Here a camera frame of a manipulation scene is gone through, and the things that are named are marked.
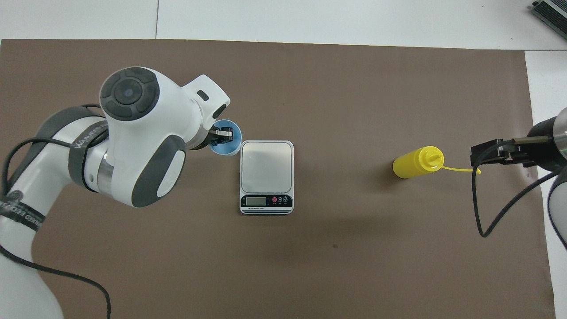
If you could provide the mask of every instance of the weighing plate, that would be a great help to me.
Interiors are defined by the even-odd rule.
[[[293,144],[245,141],[240,151],[240,211],[285,215],[294,207]]]

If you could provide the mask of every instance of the yellow strap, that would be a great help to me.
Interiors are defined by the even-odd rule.
[[[446,170],[450,170],[450,171],[467,171],[469,173],[472,172],[472,169],[454,169],[452,167],[447,167],[447,166],[441,166],[442,169],[446,169]],[[480,169],[476,169],[476,174],[480,174]]]

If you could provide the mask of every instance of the gray circular button pad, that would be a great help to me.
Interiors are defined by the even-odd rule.
[[[159,84],[152,71],[127,68],[111,75],[100,90],[100,105],[114,119],[133,121],[157,104]]]

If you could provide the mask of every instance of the round button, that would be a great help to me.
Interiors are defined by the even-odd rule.
[[[114,97],[120,104],[134,104],[142,97],[142,86],[132,79],[125,79],[116,84]]]

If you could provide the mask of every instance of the scale platform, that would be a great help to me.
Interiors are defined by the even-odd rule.
[[[240,150],[240,211],[287,215],[294,207],[293,144],[245,141]]]

